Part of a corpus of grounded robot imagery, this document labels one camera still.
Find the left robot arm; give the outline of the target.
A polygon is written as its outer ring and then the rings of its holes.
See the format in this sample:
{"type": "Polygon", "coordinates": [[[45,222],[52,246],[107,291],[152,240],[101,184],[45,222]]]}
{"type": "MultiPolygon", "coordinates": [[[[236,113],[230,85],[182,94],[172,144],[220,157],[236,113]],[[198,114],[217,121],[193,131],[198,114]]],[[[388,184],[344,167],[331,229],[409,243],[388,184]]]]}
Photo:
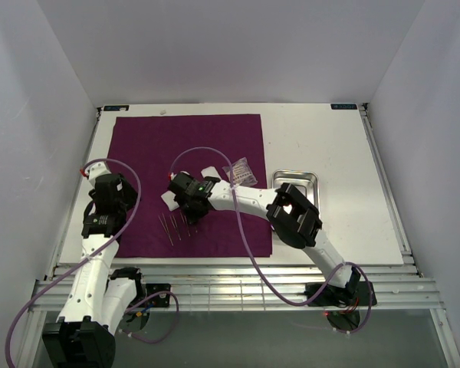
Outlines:
{"type": "Polygon", "coordinates": [[[134,208],[136,190],[121,174],[92,169],[92,213],[85,213],[81,232],[81,259],[59,317],[45,324],[42,340],[55,367],[111,367],[115,330],[129,304],[143,292],[135,268],[110,272],[118,251],[115,235],[134,208]]]}

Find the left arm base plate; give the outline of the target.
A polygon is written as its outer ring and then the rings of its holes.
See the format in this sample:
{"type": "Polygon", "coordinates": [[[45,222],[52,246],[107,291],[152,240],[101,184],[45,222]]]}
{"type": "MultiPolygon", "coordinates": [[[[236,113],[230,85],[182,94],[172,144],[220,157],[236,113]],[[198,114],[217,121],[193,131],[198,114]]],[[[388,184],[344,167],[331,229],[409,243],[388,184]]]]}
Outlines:
{"type": "Polygon", "coordinates": [[[168,283],[144,283],[142,284],[142,294],[140,300],[144,297],[149,297],[152,294],[157,294],[155,297],[144,301],[139,308],[165,308],[170,306],[170,296],[168,291],[172,290],[172,285],[168,283]]]}

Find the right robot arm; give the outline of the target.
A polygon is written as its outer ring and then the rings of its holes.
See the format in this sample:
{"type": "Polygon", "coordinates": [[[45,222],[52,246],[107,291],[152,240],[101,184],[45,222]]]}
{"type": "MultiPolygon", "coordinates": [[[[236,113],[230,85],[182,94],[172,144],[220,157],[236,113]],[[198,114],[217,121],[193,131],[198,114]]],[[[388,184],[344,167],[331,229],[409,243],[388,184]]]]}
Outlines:
{"type": "Polygon", "coordinates": [[[277,189],[232,185],[217,177],[198,181],[186,172],[172,176],[166,204],[197,223],[211,211],[234,211],[268,221],[286,245],[303,251],[328,280],[323,294],[340,303],[356,297],[360,272],[345,262],[322,231],[317,207],[299,189],[285,182],[277,189]]]}

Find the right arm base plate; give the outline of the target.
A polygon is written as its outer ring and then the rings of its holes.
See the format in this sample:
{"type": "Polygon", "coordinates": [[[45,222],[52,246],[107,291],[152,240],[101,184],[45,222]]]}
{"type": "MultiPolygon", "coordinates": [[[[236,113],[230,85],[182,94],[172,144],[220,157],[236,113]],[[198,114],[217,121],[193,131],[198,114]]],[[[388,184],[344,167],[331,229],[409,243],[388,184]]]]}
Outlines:
{"type": "Polygon", "coordinates": [[[377,299],[373,284],[360,281],[355,291],[349,292],[327,285],[321,293],[308,305],[311,307],[348,307],[348,306],[376,306],[377,299]]]}

